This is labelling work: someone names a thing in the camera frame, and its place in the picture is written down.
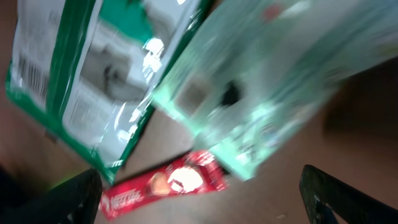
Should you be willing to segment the light green snack packet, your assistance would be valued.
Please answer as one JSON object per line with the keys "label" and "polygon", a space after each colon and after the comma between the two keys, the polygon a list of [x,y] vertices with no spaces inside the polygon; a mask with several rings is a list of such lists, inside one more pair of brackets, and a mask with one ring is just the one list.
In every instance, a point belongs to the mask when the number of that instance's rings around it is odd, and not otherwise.
{"label": "light green snack packet", "polygon": [[245,181],[344,80],[396,56],[396,0],[223,1],[152,101]]}

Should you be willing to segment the green white gloves packet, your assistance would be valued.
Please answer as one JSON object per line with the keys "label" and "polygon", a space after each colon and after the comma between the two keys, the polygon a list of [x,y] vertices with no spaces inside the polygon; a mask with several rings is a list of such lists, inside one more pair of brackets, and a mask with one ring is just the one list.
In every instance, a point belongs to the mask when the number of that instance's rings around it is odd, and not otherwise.
{"label": "green white gloves packet", "polygon": [[208,0],[22,0],[6,93],[113,183]]}

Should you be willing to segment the red white snack packet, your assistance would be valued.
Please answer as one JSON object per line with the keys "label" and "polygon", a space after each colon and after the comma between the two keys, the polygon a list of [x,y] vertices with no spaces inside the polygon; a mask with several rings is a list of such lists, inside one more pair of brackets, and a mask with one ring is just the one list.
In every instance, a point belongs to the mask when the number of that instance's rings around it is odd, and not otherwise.
{"label": "red white snack packet", "polygon": [[219,192],[227,187],[213,154],[190,151],[103,191],[99,210],[113,220],[164,198]]}

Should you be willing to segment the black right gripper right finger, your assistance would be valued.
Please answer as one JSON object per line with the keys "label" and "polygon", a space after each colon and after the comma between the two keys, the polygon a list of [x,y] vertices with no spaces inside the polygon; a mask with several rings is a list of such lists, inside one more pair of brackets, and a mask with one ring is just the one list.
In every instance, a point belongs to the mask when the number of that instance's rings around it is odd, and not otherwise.
{"label": "black right gripper right finger", "polygon": [[326,172],[305,165],[300,194],[310,223],[397,223],[397,210]]}

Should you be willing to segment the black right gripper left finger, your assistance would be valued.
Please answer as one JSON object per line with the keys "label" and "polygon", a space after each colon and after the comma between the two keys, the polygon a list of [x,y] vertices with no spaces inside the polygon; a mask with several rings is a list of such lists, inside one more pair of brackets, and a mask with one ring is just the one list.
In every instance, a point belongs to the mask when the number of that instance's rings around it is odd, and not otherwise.
{"label": "black right gripper left finger", "polygon": [[1,223],[93,224],[102,189],[98,171],[88,169],[33,198],[1,169]]}

